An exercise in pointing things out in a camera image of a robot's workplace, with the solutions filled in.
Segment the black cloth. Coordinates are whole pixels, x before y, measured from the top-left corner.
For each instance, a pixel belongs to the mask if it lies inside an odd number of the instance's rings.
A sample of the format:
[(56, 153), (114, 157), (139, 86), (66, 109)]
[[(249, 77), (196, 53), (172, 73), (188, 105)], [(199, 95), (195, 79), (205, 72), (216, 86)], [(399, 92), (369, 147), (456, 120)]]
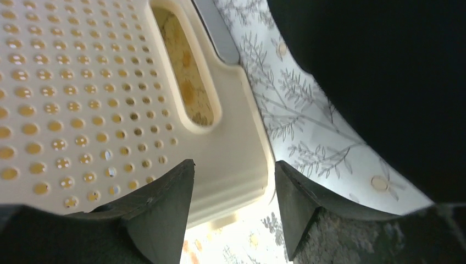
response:
[(465, 1), (269, 1), (294, 60), (436, 203), (465, 201)]

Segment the floral tablecloth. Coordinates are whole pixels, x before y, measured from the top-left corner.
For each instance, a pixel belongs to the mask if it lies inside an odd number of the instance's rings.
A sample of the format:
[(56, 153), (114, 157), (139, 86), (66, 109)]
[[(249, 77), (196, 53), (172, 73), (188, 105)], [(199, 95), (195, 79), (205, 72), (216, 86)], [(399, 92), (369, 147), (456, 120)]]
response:
[[(266, 1), (189, 1), (188, 7), (221, 57), (245, 70), (276, 160), (363, 206), (400, 215), (431, 205), (298, 67)], [(185, 245), (184, 263), (294, 263), (287, 256), (276, 197), (258, 216), (204, 239), (189, 236)]]

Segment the cream plastic basket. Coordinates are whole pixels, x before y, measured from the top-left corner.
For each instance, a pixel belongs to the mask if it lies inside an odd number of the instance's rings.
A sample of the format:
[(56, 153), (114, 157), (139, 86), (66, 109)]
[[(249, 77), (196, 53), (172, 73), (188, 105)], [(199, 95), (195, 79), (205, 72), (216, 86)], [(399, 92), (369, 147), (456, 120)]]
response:
[(1, 1), (1, 203), (89, 212), (185, 159), (189, 227), (257, 215), (274, 196), (213, 1)]

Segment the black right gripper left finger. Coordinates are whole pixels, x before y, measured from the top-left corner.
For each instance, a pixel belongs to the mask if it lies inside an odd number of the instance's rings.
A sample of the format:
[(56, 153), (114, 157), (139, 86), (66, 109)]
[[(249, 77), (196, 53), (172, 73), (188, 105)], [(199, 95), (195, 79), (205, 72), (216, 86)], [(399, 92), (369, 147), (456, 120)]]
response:
[(195, 181), (186, 159), (89, 213), (1, 205), (1, 263), (179, 263)]

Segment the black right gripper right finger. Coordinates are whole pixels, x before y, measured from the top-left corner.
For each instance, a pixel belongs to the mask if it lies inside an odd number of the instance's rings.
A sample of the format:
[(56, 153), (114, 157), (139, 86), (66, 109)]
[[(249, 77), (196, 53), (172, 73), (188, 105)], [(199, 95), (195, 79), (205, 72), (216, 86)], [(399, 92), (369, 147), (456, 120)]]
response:
[(294, 263), (465, 263), (465, 204), (404, 216), (363, 206), (275, 164), (288, 258)]

